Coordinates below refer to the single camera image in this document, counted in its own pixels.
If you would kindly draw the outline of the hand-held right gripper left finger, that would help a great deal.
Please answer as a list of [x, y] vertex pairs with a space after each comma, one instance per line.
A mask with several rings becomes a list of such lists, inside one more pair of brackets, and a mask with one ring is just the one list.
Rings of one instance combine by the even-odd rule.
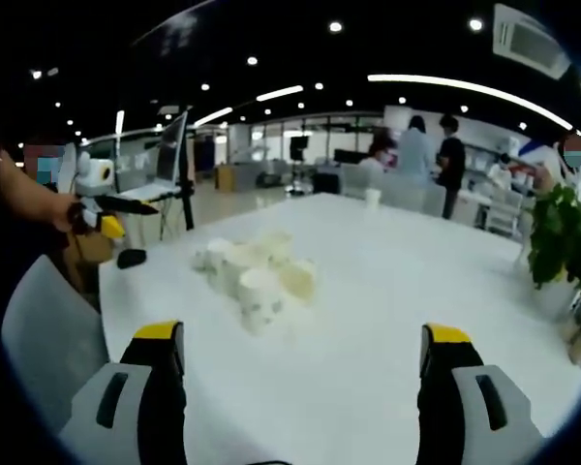
[[146, 325], [74, 396], [60, 432], [77, 464], [185, 464], [183, 324]]

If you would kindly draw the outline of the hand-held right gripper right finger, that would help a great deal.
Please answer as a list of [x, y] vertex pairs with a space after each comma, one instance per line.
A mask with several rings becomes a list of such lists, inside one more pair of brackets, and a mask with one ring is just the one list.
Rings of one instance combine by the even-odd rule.
[[418, 464], [525, 464], [542, 447], [531, 401], [464, 331], [421, 330]]

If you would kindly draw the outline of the person's left hand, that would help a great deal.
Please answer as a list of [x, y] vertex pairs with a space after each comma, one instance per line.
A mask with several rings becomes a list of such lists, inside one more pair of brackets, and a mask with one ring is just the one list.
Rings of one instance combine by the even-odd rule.
[[78, 196], [53, 193], [49, 205], [49, 221], [58, 231], [67, 233], [73, 228], [72, 213], [79, 208]]

